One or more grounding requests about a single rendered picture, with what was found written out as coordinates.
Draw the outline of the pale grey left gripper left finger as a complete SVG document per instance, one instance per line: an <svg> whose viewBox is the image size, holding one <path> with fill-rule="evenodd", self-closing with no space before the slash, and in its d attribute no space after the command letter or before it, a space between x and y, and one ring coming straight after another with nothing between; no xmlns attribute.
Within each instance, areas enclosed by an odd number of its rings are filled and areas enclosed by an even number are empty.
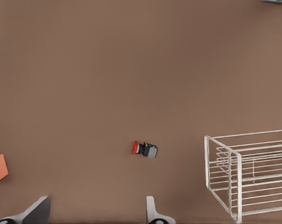
<svg viewBox="0 0 282 224"><path fill-rule="evenodd" d="M42 196L24 212L5 217L0 224L48 224L50 217L50 197Z"/></svg>

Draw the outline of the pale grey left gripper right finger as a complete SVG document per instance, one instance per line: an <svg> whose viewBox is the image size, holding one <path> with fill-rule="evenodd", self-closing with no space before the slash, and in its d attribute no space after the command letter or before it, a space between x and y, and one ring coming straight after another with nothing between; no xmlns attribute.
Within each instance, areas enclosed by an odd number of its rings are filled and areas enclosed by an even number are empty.
<svg viewBox="0 0 282 224"><path fill-rule="evenodd" d="M146 222L147 224L176 224L172 217L159 214L156 211L153 196L146 197Z"/></svg>

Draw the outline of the red button switch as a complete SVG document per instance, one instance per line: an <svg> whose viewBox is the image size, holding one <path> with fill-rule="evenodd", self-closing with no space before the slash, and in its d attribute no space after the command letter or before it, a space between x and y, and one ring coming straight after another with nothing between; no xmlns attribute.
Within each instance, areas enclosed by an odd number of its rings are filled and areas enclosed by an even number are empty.
<svg viewBox="0 0 282 224"><path fill-rule="evenodd" d="M156 158L157 153L158 153L158 148L156 145L146 143L144 142L143 144L134 141L132 144L132 149L131 149L132 154L141 154L144 157L147 158Z"/></svg>

